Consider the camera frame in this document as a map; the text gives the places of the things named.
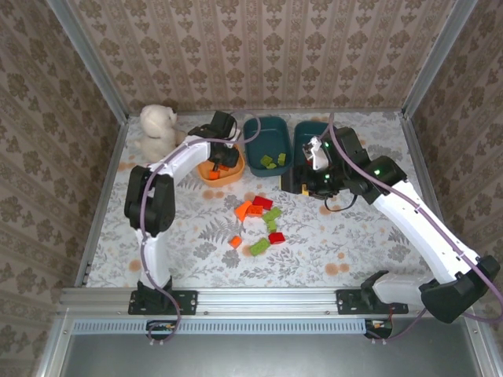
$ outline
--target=cable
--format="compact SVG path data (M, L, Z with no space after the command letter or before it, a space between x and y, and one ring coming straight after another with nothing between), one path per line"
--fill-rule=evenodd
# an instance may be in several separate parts
M141 240L141 246L140 246L141 263L143 265L145 275L147 276L147 279L149 280L150 284L156 290L158 290L160 293L165 295L170 300L170 302L173 304L173 306L176 310L176 317L177 317L176 323L174 325L174 329L164 339L165 342L168 342L173 338L173 335L176 333L176 331L178 330L178 326L180 325L180 320L182 319L182 315L180 313L180 307L178 306L178 303L176 302L174 297L169 292L165 291L159 284L157 284L156 281L154 281L154 279L150 276L150 270L149 270L149 267L147 266L147 261L145 258L145 245L146 245L146 242L148 239L148 235L147 235L147 232L145 231L145 208L147 205L147 198L149 197L150 187L152 186L152 182L153 182L154 178L164 168L165 164L168 164L174 157L178 156L181 152L185 151L187 148L189 148L193 145L200 144L200 143L208 143L208 142L209 143L233 144L233 145L243 144L244 145L246 143L254 141L259 136L260 131L262 129L262 124L260 122L260 118L257 115L255 115L253 112L249 112L249 111L245 111L245 110L232 112L231 115L237 114L237 113L249 114L256 119L257 131L254 133L253 136L251 136L248 139L245 139L243 141L230 141L230 140L225 140L225 139L213 139L213 138L202 139L201 138L201 139L197 139L197 140L191 140L186 143L182 143L169 156L167 156L164 160L160 161L161 163L159 164L159 166L150 174L149 179L147 179L147 182L145 183L145 189L143 192L143 196L141 197L141 206L140 206L140 229L141 229L141 234L143 236L143 238ZM152 338L152 329L150 329L150 331L148 333L148 337L149 337L149 340L151 341L151 344L153 344L154 339Z
M407 195L403 194L399 190L392 188L389 185L386 185L385 183L379 181L378 179L374 178L372 175L367 174L364 170L362 170L356 163L354 163L348 155L344 152L342 147L340 146L339 142L337 141L336 138L336 133L334 131L333 127L333 117L329 118L329 125L327 126L329 128L330 132L330 137L332 138L332 143L336 147L337 152L340 154L340 156L344 159L344 161L347 162L347 164L352 167L356 172L358 172L361 176L364 178L368 179L372 183L375 183L376 185L382 187L383 189L395 194L399 198L405 200L408 204L413 206L416 211L421 214L437 231L437 233L453 248L453 250L458 254L459 258L461 258L475 273L480 277L480 279L485 283L486 286L494 293L496 296L497 300L500 303L501 307L501 313L499 317L496 318L484 318L484 317L478 317L474 316L470 313L463 313L463 315L467 318L473 319L473 320L478 320L480 322L485 322L488 324L496 324L498 322L501 322L503 320L503 295L501 292L496 288L496 286L491 282L486 275L480 269L468 258L464 255L463 251L450 239L449 236L437 225L435 220L431 218L431 216L426 212L423 208L421 208L416 202L414 202L413 199L410 199Z
M389 342L391 340L396 340L396 339L400 339L403 335L405 335L407 332L410 331L411 328L414 327L414 325L419 322L419 320L421 319L421 317L426 313L426 308L424 308L423 310L421 310L421 312L417 315L416 318L414 318L414 320L409 324L409 326L407 326L405 329L403 329L403 331L400 331L397 335L392 335L388 338L381 338L378 334L376 334L375 332L373 331L370 331L370 330L367 330L367 332L369 334L371 334L371 336L373 336L374 338L377 338L379 340L382 340L383 343L385 342Z
M329 205L327 204L327 200L328 200L328 199L329 199L329 198L328 198L328 197L326 197L326 198L325 198L325 202L324 202L324 203L325 203L325 208L326 208L327 210L329 210L330 212L342 212L343 210L349 210L351 207L353 207L353 206L354 206L354 204L356 203L356 199L358 199L358 195L353 196L353 200L351 201L351 203L349 204L349 206L347 206L346 208L340 208L340 209L338 209L338 210L331 210L331 209L329 208Z

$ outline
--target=metal bar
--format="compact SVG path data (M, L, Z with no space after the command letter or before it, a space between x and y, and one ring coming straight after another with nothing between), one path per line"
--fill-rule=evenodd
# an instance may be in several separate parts
M123 103L122 98L113 85L113 78L108 76L103 64L101 64L100 59L94 52L89 42L90 39L87 38L86 33L79 24L78 17L72 13L68 2L48 0L48 3L67 36L70 38L70 41L72 41L72 45L79 53L83 63L86 65L87 71L89 71L101 94L107 101L108 106L119 121L119 124L125 124L127 121L127 106Z
M44 349L37 377L58 377L63 368L68 344L72 337L74 320L70 317L56 319Z
M77 272L77 277L75 278L76 287L85 285L86 277L89 273L88 269L90 269L93 262L94 253L96 252L97 243L101 235L101 227L103 226L103 221L107 213L108 201L110 199L110 194L112 193L113 182L116 179L117 169L119 168L120 156L123 153L124 144L126 143L128 128L129 126L127 123L124 123L119 128L116 146L112 152L112 158L110 159L110 164L108 165L107 175L105 176L103 187L101 188L100 199L97 202L93 223L91 224L89 236L87 237L86 247L84 248L83 256L80 261L79 271Z
M482 312L481 309L474 310L473 308L467 311L471 314ZM465 318L465 322L483 376L503 375L503 362L489 325L468 318Z
M339 315L336 287L331 288L202 288L198 291L195 317L205 318L383 318L385 315ZM59 317L149 318L127 313L132 288L67 288L57 310ZM420 308L407 315L415 317Z
M407 146L409 147L410 158L412 159L417 180L419 181L419 186L423 194L423 200L431 211L443 221L442 211L440 210L439 202L437 201L435 190L431 183L430 174L428 173L428 168L426 167L426 162L424 161L412 120L410 117L406 116L405 118L402 117L400 122L402 123L402 130L406 138Z
M149 320L75 320L73 335L99 334L147 334ZM152 331L152 334L169 334L170 331ZM212 318L183 319L178 327L179 335L293 335L293 334L365 334L365 320L329 318L323 320L270 320Z
M454 4L439 37L431 48L430 55L424 62L402 106L405 115L412 116L416 112L476 3L477 0L462 0Z

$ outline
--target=wall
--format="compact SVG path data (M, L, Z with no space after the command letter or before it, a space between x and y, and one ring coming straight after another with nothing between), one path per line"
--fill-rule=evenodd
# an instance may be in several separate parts
M117 121L42 1L0 2L0 375L29 375L72 286Z
M131 113L400 108L453 0L71 0Z
M413 123L447 224L503 263L503 2L477 2Z

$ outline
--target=green block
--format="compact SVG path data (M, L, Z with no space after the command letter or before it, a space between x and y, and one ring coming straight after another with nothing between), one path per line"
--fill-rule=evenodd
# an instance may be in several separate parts
M267 230L269 231L269 233L276 232L277 227L276 227L276 222L274 220L268 221L266 223L266 225L267 225Z
M268 156L268 155L264 155L264 157L262 157L260 159L260 163L265 166L265 167L268 167L270 163L273 162L273 158Z
M256 257L257 255L263 253L270 246L269 240L261 238L259 242L255 243L250 247L250 254Z
M269 212L267 212L266 214L264 214L262 216L262 219L265 222L269 222L269 221L274 220L275 218L279 218L282 213L283 212L278 207L273 207L270 209Z
M277 157L277 163L279 164L280 167L283 167L285 165L286 161L286 154L280 153L280 155Z

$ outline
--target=orange block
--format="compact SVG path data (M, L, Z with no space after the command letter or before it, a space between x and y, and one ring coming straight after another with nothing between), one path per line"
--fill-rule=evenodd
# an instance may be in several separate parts
M237 249L239 245L241 245L241 242L243 242L243 240L240 237L235 236L234 238L231 239L231 241L229 241L229 245Z
M250 207L248 207L248 210L246 211L246 215L251 216L253 218L260 218L260 217L262 217L263 211L264 211L264 207L251 205Z
M210 179L214 181L215 179L220 178L220 172L219 171L210 171Z
M248 211L248 207L250 207L251 204L252 202L250 200L247 200L234 210L234 213L236 214L237 218L241 220L241 222L244 221L244 218L246 217L246 212Z

